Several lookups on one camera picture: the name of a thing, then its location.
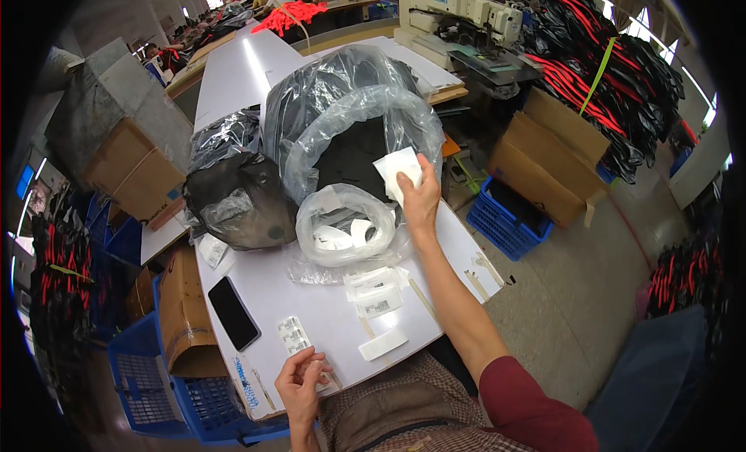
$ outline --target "barcode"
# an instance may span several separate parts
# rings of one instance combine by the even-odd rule
[[[386,311],[389,308],[389,301],[383,300],[379,301],[375,305],[370,305],[369,307],[366,307],[366,313],[370,314],[370,312],[381,312]]]
[[[282,331],[283,329],[289,330],[291,327],[298,326],[298,320],[295,318],[287,318],[285,322],[281,322],[277,325],[277,330]]]
[[[292,333],[289,333],[287,335],[283,335],[282,341],[284,343],[287,343],[288,340],[298,340],[301,337],[303,337],[303,331],[300,329],[294,330]]]
[[[287,351],[293,355],[298,353],[299,351],[303,350],[304,348],[308,348],[308,341],[306,339],[301,340],[297,345],[292,345],[287,348]]]

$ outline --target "black plastic bag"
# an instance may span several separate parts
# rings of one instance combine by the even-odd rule
[[[295,240],[298,208],[284,193],[277,164],[262,154],[236,154],[192,172],[183,196],[210,235],[234,250]]]
[[[347,45],[299,68],[267,94],[265,109],[260,152],[277,162],[296,204],[317,191],[313,166],[331,139],[381,116],[387,152],[412,147],[440,175],[443,126],[411,69],[378,47]]]
[[[192,55],[194,55],[198,49],[210,44],[210,42],[215,42],[226,34],[243,28],[246,26],[246,20],[252,16],[254,16],[254,11],[250,9],[241,12],[238,15],[231,15],[228,17],[224,16],[213,26],[207,28],[202,33],[202,36],[197,39],[197,42],[192,46]]]
[[[516,48],[545,65],[536,85],[579,111],[610,39],[616,43],[583,118],[611,144],[602,163],[627,183],[642,162],[655,163],[658,140],[680,119],[681,75],[649,42],[619,35],[591,0],[537,0]]]
[[[259,106],[237,110],[192,136],[190,172],[241,152],[259,150]]]

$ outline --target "barcode label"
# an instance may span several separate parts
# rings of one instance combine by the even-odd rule
[[[302,339],[300,342],[298,342],[297,345],[291,345],[287,347],[287,351],[289,354],[294,355],[297,354],[299,351],[308,348],[310,344],[306,339]]]
[[[298,323],[298,319],[294,316],[291,316],[290,318],[287,318],[285,321],[282,321],[280,324],[277,325],[277,330],[291,330],[294,327],[298,327],[300,324]]]
[[[365,310],[366,310],[366,314],[371,314],[371,313],[375,314],[375,313],[379,313],[382,311],[387,311],[388,308],[389,308],[389,302],[387,300],[383,300],[383,301],[379,301],[376,304],[368,305],[367,307],[365,307]]]
[[[295,329],[293,332],[289,334],[282,335],[282,342],[285,345],[288,345],[289,343],[295,343],[299,339],[303,339],[305,334],[303,334],[303,330]]]
[[[324,240],[316,239],[316,247],[322,250],[339,251],[346,250],[350,247],[350,243],[342,242],[341,240]]]

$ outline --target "red fabric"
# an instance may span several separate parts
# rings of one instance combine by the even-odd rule
[[[160,59],[163,61],[163,66],[165,66],[165,68],[162,67],[163,71],[171,70],[173,74],[177,74],[182,70],[182,68],[187,66],[187,63],[183,61],[179,56],[179,53],[174,49],[163,49],[158,52],[158,55],[160,55]]]
[[[689,136],[689,138],[692,140],[692,142],[696,145],[699,144],[699,140],[695,136],[695,132],[692,131],[691,128],[689,128],[689,125],[685,121],[681,121],[681,126],[684,127],[684,130],[686,131],[686,134]]]
[[[277,31],[277,34],[282,37],[285,35],[285,30],[288,30],[291,26],[296,25],[295,20],[290,18],[288,16],[288,13],[290,15],[293,15],[298,21],[305,21],[306,24],[309,24],[311,22],[311,17],[314,16],[316,13],[327,11],[326,2],[315,4],[304,3],[302,0],[284,3],[283,5],[281,5],[281,8],[283,8],[287,13],[285,13],[280,8],[275,8],[274,10],[272,10],[272,13],[270,13],[267,18],[264,18],[264,21],[259,23],[258,26],[255,26],[253,29],[251,29],[251,34],[258,33],[261,30],[269,29]]]
[[[598,450],[593,428],[577,410],[548,398],[512,356],[490,363],[479,394],[494,428],[485,430],[541,452]]]

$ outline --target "red sleeve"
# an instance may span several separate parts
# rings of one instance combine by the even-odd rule
[[[488,429],[541,452],[598,450],[591,424],[577,410],[548,398],[512,356],[487,365],[479,394],[494,428]]]

